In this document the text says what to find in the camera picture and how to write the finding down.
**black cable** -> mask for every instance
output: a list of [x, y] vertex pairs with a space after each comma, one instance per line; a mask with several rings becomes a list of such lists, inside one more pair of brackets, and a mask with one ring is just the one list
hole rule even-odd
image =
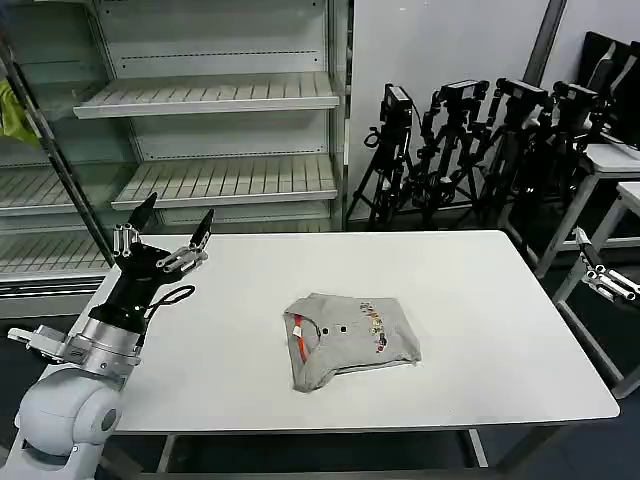
[[185, 298], [189, 298], [196, 291], [196, 287], [193, 285], [183, 285], [182, 287], [175, 288], [167, 293], [164, 297], [158, 300], [156, 303], [152, 303], [149, 305], [147, 311], [149, 311], [149, 315], [145, 318], [147, 324], [151, 321], [151, 318], [156, 314], [160, 307], [165, 307], [167, 305], [175, 305], [178, 302], [181, 302]]
[[413, 107], [413, 113], [416, 114], [416, 117], [418, 117], [418, 125], [420, 126], [420, 131], [422, 131], [422, 115], [420, 114], [420, 110], [418, 110], [418, 107], [416, 107], [416, 102], [413, 101], [413, 98], [411, 98], [411, 95], [409, 95], [409, 93], [407, 93], [406, 89], [403, 89], [404, 93], [407, 94], [407, 97], [409, 97], [409, 100], [411, 101], [411, 106]]

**table leg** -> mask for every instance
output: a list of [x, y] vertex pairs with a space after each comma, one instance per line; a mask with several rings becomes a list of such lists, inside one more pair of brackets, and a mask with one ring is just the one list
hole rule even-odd
[[171, 462], [171, 454], [173, 453], [173, 446], [178, 439], [178, 435], [169, 434], [167, 440], [164, 442], [164, 448], [162, 449], [162, 455], [158, 462], [157, 473], [167, 473], [169, 471], [169, 462]]
[[143, 470], [129, 455], [109, 443], [102, 451], [100, 466], [120, 480], [136, 479]]
[[599, 180], [600, 175], [595, 173], [586, 177], [580, 184], [576, 197], [573, 199], [573, 202], [571, 202], [571, 205], [569, 205], [567, 213], [562, 218], [562, 222], [560, 223], [558, 230], [556, 230], [556, 233], [553, 235], [551, 242], [547, 246], [544, 255], [542, 255], [540, 262], [538, 263], [538, 268], [536, 268], [535, 271], [536, 277], [543, 278], [549, 270], [549, 267], [551, 267], [553, 259], [558, 254], [560, 245], [567, 239], [571, 229], [578, 221], [580, 213], [587, 204], [587, 201], [589, 200], [589, 197], [591, 197], [591, 194], [596, 188]]
[[571, 427], [557, 425], [550, 427], [533, 427], [522, 440], [520, 440], [507, 454], [500, 460], [496, 470], [511, 478], [518, 472], [543, 446], [555, 442], [562, 435], [567, 433]]
[[[611, 208], [604, 216], [602, 222], [600, 222], [600, 225], [591, 238], [591, 243], [596, 251], [600, 251], [604, 243], [607, 241], [607, 238], [611, 236], [615, 228], [620, 223], [620, 220], [622, 220], [626, 211], [627, 208], [624, 206], [621, 198], [618, 197], [618, 199], [613, 202], [613, 205], [611, 205]], [[567, 275], [567, 278], [562, 282], [562, 285], [553, 296], [553, 302], [558, 303], [566, 301], [569, 298], [569, 295], [571, 295], [573, 289], [578, 285], [578, 282], [580, 282], [583, 275], [584, 264], [582, 263], [582, 260], [578, 258], [576, 263], [574, 263], [571, 272]]]
[[578, 342], [589, 356], [592, 363], [594, 363], [598, 373], [605, 377], [609, 384], [618, 384], [624, 377], [616, 364], [613, 363], [611, 357], [607, 355], [604, 349], [600, 346], [591, 332], [587, 330], [587, 327], [580, 321], [575, 312], [567, 304], [566, 301], [561, 300], [556, 302], [556, 308], [564, 318], [565, 322], [571, 329], [571, 332], [578, 339]]
[[613, 387], [611, 393], [617, 399], [627, 398], [629, 394], [633, 393], [639, 386], [640, 366], [637, 366], [633, 370], [633, 372], [620, 380], [620, 382], [615, 387]]
[[487, 468], [487, 456], [484, 453], [484, 447], [480, 440], [478, 430], [472, 428], [470, 430], [460, 430], [457, 432], [460, 443], [462, 444], [463, 456], [466, 468]]
[[7, 458], [9, 458], [9, 450], [4, 447], [0, 447], [0, 467], [7, 463]]

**white table frame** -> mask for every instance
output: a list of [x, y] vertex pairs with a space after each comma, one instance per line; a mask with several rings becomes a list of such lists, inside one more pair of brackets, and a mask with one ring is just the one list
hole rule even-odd
[[[588, 175], [580, 184], [576, 196], [569, 205], [567, 212], [565, 213], [560, 225], [555, 231], [553, 238], [547, 245], [546, 250], [541, 257], [538, 257], [536, 253], [527, 247], [526, 255], [532, 265], [535, 265], [535, 275], [539, 279], [544, 276], [551, 268], [553, 260], [556, 258], [559, 252], [578, 250], [578, 245], [575, 240], [567, 240], [567, 237], [571, 233], [571, 230], [578, 221], [578, 217], [584, 210], [587, 202], [591, 198], [594, 190], [596, 189], [598, 182], [601, 180], [637, 180], [640, 178], [640, 160], [632, 159], [630, 162], [637, 163], [637, 169], [624, 168], [616, 170], [615, 168], [603, 168], [597, 161], [589, 159], [593, 166], [593, 173]], [[501, 229], [506, 230], [513, 237], [513, 239], [522, 244], [522, 237], [516, 228], [509, 223], [509, 215], [511, 213], [512, 205], [507, 205], [500, 215], [498, 226]], [[602, 244], [600, 248], [623, 248], [623, 247], [638, 247], [640, 246], [640, 237], [627, 237], [627, 238], [607, 238], [606, 242]]]
[[199, 473], [186, 474], [171, 472], [179, 468], [174, 457], [176, 441], [179, 434], [166, 437], [162, 455], [158, 461], [156, 472], [143, 473], [142, 467], [116, 448], [107, 448], [100, 465], [111, 474], [122, 480], [155, 479], [155, 480], [204, 480], [221, 479], [232, 475], [234, 480], [306, 480], [309, 477], [317, 480], [471, 480], [511, 478], [528, 465], [542, 449], [558, 441], [566, 433], [573, 430], [573, 425], [534, 426], [527, 435], [516, 443], [504, 457], [494, 466], [489, 466], [476, 429], [458, 430], [462, 443], [465, 467], [457, 469], [424, 469], [397, 471], [352, 471], [352, 472], [295, 472], [295, 473]]
[[[635, 198], [626, 189], [627, 185], [629, 185], [629, 183], [621, 183], [618, 185], [618, 191], [620, 192], [618, 198], [613, 202], [613, 205], [591, 238], [591, 243], [596, 251], [600, 251], [600, 249], [607, 244], [607, 239], [618, 226], [625, 213], [633, 212], [635, 215], [640, 216], [639, 199]], [[602, 346], [593, 335], [591, 335], [587, 327], [567, 303], [569, 296], [580, 283], [584, 273], [584, 264], [582, 260], [578, 258], [564, 282], [553, 296], [553, 303], [568, 322], [576, 336], [590, 350], [592, 357], [598, 362], [600, 371], [606, 379], [613, 384], [611, 390], [613, 396], [617, 399], [622, 399], [629, 396], [640, 386], [640, 365], [628, 375], [623, 375], [611, 357], [607, 355]]]

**white table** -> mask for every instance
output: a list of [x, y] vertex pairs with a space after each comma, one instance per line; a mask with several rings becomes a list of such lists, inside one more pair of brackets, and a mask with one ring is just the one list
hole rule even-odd
[[[569, 205], [567, 213], [542, 257], [538, 260], [534, 253], [528, 252], [531, 260], [537, 264], [535, 272], [538, 278], [544, 277], [558, 252], [577, 249], [575, 241], [567, 241], [567, 236], [578, 221], [580, 213], [582, 213], [600, 180], [640, 179], [640, 156], [638, 152], [629, 147], [612, 144], [589, 145], [586, 153], [593, 165], [593, 173], [588, 175], [580, 184], [575, 198]], [[611, 238], [602, 247], [635, 247], [638, 245], [640, 245], [640, 238], [637, 237]]]
[[[145, 240], [168, 250], [186, 242]], [[207, 252], [185, 279], [195, 295], [153, 318], [120, 433], [462, 430], [619, 414], [500, 232], [221, 235]], [[118, 275], [107, 276], [75, 330]], [[398, 298], [423, 361], [295, 392], [282, 312], [311, 292]], [[503, 466], [556, 431], [535, 429]]]
[[[640, 217], [640, 182], [621, 183], [618, 185], [618, 191], [620, 192], [619, 197], [613, 202], [613, 205], [591, 238], [591, 243], [596, 251], [599, 251], [606, 243], [625, 213], [630, 211]], [[611, 357], [609, 357], [599, 342], [591, 335], [567, 303], [569, 296], [578, 286], [584, 274], [584, 264], [582, 260], [578, 258], [567, 275], [567, 278], [553, 296], [553, 302], [558, 310], [564, 314], [567, 321], [571, 322], [581, 341], [591, 350], [593, 357], [598, 360], [604, 375], [606, 375], [613, 384], [613, 389], [611, 390], [613, 395], [616, 398], [625, 398], [640, 386], [640, 365], [630, 373], [623, 375]]]

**dark floor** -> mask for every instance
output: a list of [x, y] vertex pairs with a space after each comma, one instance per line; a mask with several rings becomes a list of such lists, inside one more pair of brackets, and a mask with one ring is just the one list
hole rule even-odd
[[[602, 208], [593, 208], [598, 215]], [[589, 228], [597, 223], [589, 221]], [[633, 223], [623, 228], [635, 230]], [[532, 245], [543, 245], [552, 229], [535, 226]], [[542, 284], [552, 294], [567, 273], [575, 254], [556, 262]], [[622, 264], [625, 273], [640, 280], [640, 254], [634, 250], [608, 254], [607, 260]], [[570, 304], [588, 324], [605, 349], [628, 371], [640, 364], [640, 318], [620, 312], [580, 286]], [[72, 318], [49, 321], [57, 328], [69, 327]], [[10, 447], [15, 435], [13, 416], [26, 389], [38, 378], [44, 365], [16, 343], [0, 338], [3, 391], [0, 395], [0, 446]], [[563, 479], [640, 480], [640, 391], [621, 401], [619, 418], [576, 427], [540, 455], [516, 477], [518, 480]], [[526, 429], [492, 428], [480, 431], [490, 464], [495, 464]], [[117, 437], [110, 440], [138, 461], [146, 471], [155, 470], [164, 439], [161, 437]], [[299, 436], [181, 437], [176, 447], [181, 471], [288, 472], [387, 470], [454, 467], [463, 465], [455, 433], [341, 434]], [[100, 471], [98, 479], [109, 478]]]

